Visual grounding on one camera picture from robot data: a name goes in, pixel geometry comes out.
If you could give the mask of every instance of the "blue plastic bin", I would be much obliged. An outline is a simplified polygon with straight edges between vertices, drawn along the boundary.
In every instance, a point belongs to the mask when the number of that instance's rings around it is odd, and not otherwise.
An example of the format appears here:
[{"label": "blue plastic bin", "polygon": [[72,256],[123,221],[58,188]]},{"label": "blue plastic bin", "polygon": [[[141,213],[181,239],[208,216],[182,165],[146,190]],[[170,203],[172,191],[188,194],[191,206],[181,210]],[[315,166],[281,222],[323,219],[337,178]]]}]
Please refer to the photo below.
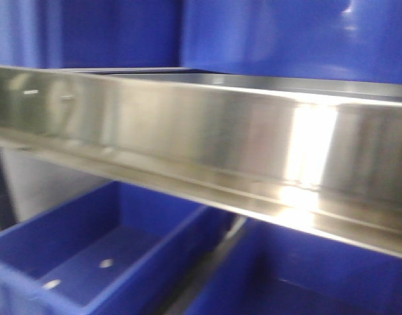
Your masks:
[{"label": "blue plastic bin", "polygon": [[0,233],[0,315],[146,314],[230,214],[111,182]]},{"label": "blue plastic bin", "polygon": [[402,315],[402,260],[265,222],[185,315]]}]

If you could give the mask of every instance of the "metal shelf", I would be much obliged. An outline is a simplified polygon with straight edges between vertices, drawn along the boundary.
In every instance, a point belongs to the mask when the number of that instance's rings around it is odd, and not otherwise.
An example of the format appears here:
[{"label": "metal shelf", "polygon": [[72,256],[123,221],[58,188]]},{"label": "metal shelf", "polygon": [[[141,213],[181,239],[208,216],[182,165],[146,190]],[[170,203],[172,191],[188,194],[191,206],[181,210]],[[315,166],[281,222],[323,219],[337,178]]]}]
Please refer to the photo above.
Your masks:
[{"label": "metal shelf", "polygon": [[0,146],[402,257],[402,85],[175,75],[0,67]]}]

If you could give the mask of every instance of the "metal rail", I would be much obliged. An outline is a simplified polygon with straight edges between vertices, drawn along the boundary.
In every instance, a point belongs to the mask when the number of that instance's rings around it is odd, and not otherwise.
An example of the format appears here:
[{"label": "metal rail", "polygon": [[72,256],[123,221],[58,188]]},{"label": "metal rail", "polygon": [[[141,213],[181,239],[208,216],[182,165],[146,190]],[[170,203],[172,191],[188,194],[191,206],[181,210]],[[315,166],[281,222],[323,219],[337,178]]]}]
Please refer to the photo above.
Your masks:
[{"label": "metal rail", "polygon": [[402,257],[402,86],[243,80],[0,67],[0,145]]}]

